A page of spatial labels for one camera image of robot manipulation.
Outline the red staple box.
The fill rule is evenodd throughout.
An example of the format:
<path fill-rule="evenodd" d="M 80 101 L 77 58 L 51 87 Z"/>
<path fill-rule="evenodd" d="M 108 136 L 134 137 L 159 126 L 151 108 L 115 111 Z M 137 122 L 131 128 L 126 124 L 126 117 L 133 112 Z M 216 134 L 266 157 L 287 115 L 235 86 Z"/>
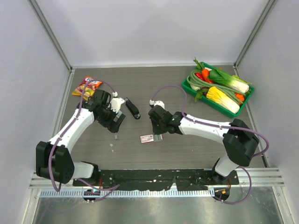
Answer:
<path fill-rule="evenodd" d="M 155 142 L 155 141 L 160 141 L 162 140 L 163 137 L 162 135 L 155 135 L 155 134 L 150 134 L 150 135 L 144 135 L 140 137 L 141 143 L 150 143 L 150 142 Z"/>

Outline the black large stapler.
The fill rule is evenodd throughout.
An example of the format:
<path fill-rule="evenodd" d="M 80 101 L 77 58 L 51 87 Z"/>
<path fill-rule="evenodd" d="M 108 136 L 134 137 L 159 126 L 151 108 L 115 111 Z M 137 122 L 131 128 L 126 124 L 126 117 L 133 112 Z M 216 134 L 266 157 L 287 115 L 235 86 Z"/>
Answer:
<path fill-rule="evenodd" d="M 125 98 L 125 104 L 126 104 L 126 107 L 128 108 L 128 110 L 133 115 L 133 117 L 135 119 L 140 119 L 141 116 L 140 116 L 138 108 L 128 98 Z"/>

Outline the light blue small stapler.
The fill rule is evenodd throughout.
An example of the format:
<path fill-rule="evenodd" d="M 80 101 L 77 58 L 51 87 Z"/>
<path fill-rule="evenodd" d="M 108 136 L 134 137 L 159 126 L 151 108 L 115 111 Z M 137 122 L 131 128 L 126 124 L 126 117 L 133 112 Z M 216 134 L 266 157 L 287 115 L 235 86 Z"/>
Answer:
<path fill-rule="evenodd" d="M 125 117 L 125 115 L 122 113 L 121 110 L 118 111 L 117 115 L 116 115 L 117 119 L 122 119 Z"/>

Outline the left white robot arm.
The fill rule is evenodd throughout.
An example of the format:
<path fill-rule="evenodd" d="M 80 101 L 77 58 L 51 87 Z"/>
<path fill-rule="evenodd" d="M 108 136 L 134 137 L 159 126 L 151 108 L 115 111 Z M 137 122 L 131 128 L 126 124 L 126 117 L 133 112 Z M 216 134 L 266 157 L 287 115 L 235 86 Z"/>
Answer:
<path fill-rule="evenodd" d="M 88 100 L 81 99 L 73 116 L 65 126 L 47 142 L 36 146 L 36 175 L 52 183 L 67 184 L 71 180 L 84 180 L 95 186 L 100 180 L 96 164 L 74 162 L 71 151 L 84 131 L 95 121 L 111 133 L 117 133 L 125 115 L 120 111 L 126 101 L 112 94 L 97 90 Z"/>

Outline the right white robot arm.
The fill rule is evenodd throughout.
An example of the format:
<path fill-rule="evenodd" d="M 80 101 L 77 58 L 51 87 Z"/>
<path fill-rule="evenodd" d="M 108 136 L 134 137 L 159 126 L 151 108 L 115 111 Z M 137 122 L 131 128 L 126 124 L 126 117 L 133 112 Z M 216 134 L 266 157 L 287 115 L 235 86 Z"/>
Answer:
<path fill-rule="evenodd" d="M 259 144 L 255 134 L 240 119 L 231 123 L 213 122 L 181 112 L 171 114 L 160 105 L 153 106 L 148 115 L 154 134 L 194 135 L 224 146 L 226 155 L 216 161 L 211 172 L 211 179 L 216 184 L 224 183 L 239 166 L 249 166 Z"/>

